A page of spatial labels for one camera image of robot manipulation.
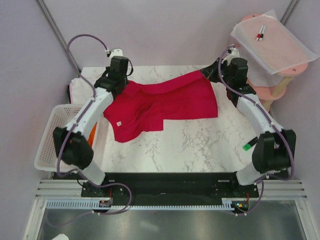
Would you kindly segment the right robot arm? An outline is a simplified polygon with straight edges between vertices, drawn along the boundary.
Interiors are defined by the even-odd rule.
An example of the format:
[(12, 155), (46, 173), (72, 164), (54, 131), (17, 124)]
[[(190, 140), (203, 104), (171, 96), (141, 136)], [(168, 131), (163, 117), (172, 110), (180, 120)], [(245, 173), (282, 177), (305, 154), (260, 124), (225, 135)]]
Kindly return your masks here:
[(236, 172), (237, 179), (229, 184), (230, 193), (240, 197), (247, 191), (247, 185), (256, 184), (265, 177), (277, 179), (276, 173), (285, 169), (290, 169), (288, 178), (292, 179), (296, 133), (284, 129), (263, 107), (256, 91), (247, 83), (247, 60), (218, 58), (200, 71), (210, 82), (226, 87), (227, 98), (247, 118), (257, 135), (251, 162)]

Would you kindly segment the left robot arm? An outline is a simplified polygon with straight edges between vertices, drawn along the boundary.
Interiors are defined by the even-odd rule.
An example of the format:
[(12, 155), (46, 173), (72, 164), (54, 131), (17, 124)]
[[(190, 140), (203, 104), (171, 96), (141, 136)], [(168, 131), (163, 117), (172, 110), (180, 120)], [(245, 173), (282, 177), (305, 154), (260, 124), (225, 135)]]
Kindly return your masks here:
[(128, 85), (128, 72), (131, 61), (124, 56), (111, 58), (110, 66), (102, 76), (89, 84), (92, 95), (64, 127), (53, 130), (53, 142), (57, 156), (56, 172), (65, 177), (71, 172), (77, 172), (92, 184), (92, 191), (99, 197), (106, 196), (110, 185), (104, 181), (106, 175), (93, 161), (94, 151), (88, 139), (95, 124), (103, 112), (109, 107)]

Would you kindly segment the magenta t shirt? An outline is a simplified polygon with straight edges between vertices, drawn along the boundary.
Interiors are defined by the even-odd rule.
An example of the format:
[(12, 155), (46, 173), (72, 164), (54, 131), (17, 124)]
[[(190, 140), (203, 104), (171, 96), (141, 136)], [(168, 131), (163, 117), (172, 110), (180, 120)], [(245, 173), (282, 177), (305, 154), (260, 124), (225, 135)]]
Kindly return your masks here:
[(130, 81), (103, 116), (115, 140), (126, 143), (142, 132), (162, 131), (165, 120), (217, 118), (218, 103), (210, 81), (196, 70), (162, 83)]

